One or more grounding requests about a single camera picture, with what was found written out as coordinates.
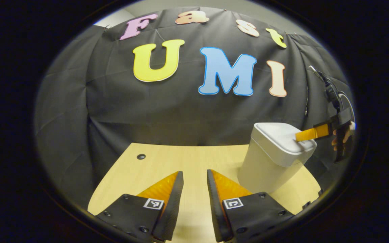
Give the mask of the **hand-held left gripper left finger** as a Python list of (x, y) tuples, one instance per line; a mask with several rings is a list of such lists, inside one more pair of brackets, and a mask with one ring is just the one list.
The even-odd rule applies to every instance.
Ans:
[(184, 186), (177, 171), (138, 195), (123, 194), (97, 218), (125, 236), (142, 242), (165, 242), (173, 238)]

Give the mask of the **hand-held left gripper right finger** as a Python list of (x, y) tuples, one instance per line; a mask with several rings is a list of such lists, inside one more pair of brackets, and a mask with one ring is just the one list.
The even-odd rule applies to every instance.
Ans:
[(218, 243), (264, 243), (294, 217), (266, 192), (252, 193), (212, 169), (207, 187)]

